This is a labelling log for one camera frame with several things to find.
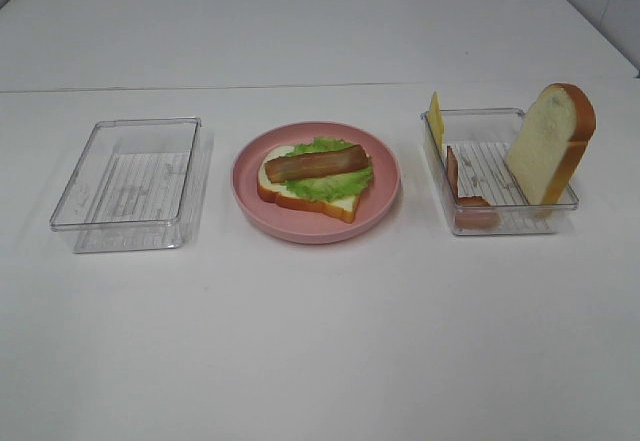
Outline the bacon strip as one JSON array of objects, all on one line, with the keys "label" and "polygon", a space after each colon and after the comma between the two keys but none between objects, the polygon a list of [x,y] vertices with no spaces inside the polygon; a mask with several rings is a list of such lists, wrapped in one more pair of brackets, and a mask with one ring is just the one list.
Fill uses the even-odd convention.
[{"label": "bacon strip", "polygon": [[334,151],[280,156],[265,163],[265,172],[273,183],[343,174],[366,168],[369,157],[361,145]]},{"label": "bacon strip", "polygon": [[452,188],[453,200],[458,206],[454,216],[454,225],[461,229],[486,230],[499,224],[499,215],[489,209],[489,202],[482,196],[459,195],[459,167],[453,149],[446,151],[447,178]]}]

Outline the yellow cheese slice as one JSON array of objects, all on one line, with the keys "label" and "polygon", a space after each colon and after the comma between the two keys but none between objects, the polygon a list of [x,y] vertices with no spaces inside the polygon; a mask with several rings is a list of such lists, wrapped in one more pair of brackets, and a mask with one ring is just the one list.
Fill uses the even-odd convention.
[{"label": "yellow cheese slice", "polygon": [[431,97],[429,110],[427,112],[427,121],[430,126],[434,142],[439,150],[440,156],[445,153],[445,133],[446,127],[444,117],[440,108],[440,97],[437,91],[434,91]]}]

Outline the left clear plastic tray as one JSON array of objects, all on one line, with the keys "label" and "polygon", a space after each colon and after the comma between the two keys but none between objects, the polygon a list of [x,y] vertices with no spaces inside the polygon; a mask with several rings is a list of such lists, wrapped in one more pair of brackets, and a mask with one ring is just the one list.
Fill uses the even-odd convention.
[{"label": "left clear plastic tray", "polygon": [[202,188],[200,137],[196,117],[96,123],[50,230],[76,254],[184,245]]}]

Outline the clear plastic tray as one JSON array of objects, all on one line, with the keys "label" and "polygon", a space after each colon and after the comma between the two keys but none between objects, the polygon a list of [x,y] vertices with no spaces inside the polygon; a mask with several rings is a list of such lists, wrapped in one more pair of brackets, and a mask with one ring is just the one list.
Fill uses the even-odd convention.
[{"label": "clear plastic tray", "polygon": [[[451,109],[444,117],[445,153],[440,156],[427,121],[424,126],[424,151],[450,230],[457,236],[493,236],[551,234],[564,229],[567,215],[576,210],[579,200],[568,186],[552,205],[530,205],[504,158],[516,138],[525,113],[520,108]],[[484,197],[499,215],[492,229],[461,229],[454,225],[458,206],[453,200],[447,178],[446,151],[450,146],[458,160],[459,195]]]},{"label": "clear plastic tray", "polygon": [[202,188],[200,137],[196,117],[96,123],[50,230],[76,254],[184,245]]}]

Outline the right clear plastic tray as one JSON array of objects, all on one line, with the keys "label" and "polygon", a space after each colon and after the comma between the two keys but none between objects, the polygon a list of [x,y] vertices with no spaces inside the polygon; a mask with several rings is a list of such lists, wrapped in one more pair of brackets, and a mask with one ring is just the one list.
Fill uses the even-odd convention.
[{"label": "right clear plastic tray", "polygon": [[[516,138],[525,113],[520,108],[451,109],[444,117],[445,153],[440,156],[427,121],[424,126],[424,151],[450,230],[457,236],[493,236],[551,234],[564,229],[567,215],[576,210],[579,200],[568,186],[552,205],[530,205],[504,158]],[[453,200],[447,178],[446,151],[450,146],[458,160],[459,195],[484,197],[499,215],[492,229],[461,229],[454,225],[458,206]]]}]

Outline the bread slice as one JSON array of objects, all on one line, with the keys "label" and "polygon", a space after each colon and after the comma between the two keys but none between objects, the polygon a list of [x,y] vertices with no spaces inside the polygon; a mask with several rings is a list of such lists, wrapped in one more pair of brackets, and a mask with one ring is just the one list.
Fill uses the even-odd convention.
[{"label": "bread slice", "polygon": [[530,205],[558,202],[595,130],[596,114],[581,88],[553,83],[541,91],[505,156]]},{"label": "bread slice", "polygon": [[259,198],[265,202],[274,203],[283,208],[317,212],[346,223],[353,222],[360,202],[360,197],[369,186],[358,196],[348,196],[334,202],[327,202],[323,200],[308,200],[298,197],[289,191],[284,186],[284,183],[273,183],[268,179],[265,172],[265,163],[271,159],[285,156],[285,148],[291,146],[293,145],[276,147],[264,158],[258,169],[257,175],[257,192]]}]

